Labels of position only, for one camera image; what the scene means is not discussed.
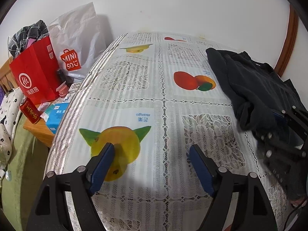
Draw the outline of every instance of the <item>wooden nightstand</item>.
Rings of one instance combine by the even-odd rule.
[[[46,126],[44,119],[40,119],[37,124],[32,124],[28,119],[25,121],[23,128],[30,131],[37,139],[44,143],[47,147],[51,147],[54,134]]]

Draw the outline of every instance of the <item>white circle logo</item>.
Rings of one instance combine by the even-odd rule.
[[[31,79],[26,73],[20,73],[19,81],[20,84],[23,85],[26,89],[29,89],[32,86]]]

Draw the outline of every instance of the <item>white wall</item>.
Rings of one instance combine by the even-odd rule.
[[[302,103],[308,109],[308,32],[301,21],[290,61],[282,80],[291,79]]]
[[[274,66],[288,24],[287,0],[17,0],[0,26],[0,66],[7,37],[39,19],[47,24],[79,5],[94,2],[106,43],[138,30],[202,36]]]

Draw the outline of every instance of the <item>blue tissue package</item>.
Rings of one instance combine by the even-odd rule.
[[[46,126],[50,129],[52,133],[56,133],[57,128],[64,116],[65,110],[69,103],[57,103],[54,105],[54,109],[50,112],[49,118],[46,122]]]

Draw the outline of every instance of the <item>miniso bag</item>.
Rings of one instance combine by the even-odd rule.
[[[106,49],[93,2],[59,16],[48,31],[59,66],[75,82],[86,77]]]

